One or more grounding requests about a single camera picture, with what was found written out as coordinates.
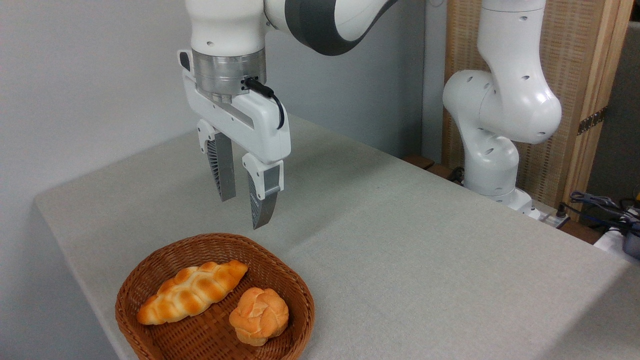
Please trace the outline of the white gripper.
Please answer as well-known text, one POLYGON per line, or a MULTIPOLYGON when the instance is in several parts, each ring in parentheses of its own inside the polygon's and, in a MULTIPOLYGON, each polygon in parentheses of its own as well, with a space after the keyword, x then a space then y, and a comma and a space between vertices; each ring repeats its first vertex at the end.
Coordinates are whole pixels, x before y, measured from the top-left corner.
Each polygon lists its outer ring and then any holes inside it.
POLYGON ((291 153, 289 117, 285 107, 256 91, 235 95, 231 103, 206 98, 197 90, 193 53, 181 50, 183 86, 191 109, 199 115, 198 139, 222 202, 236 196, 233 142, 246 153, 253 228, 269 223, 278 193, 284 189, 284 162, 291 153))

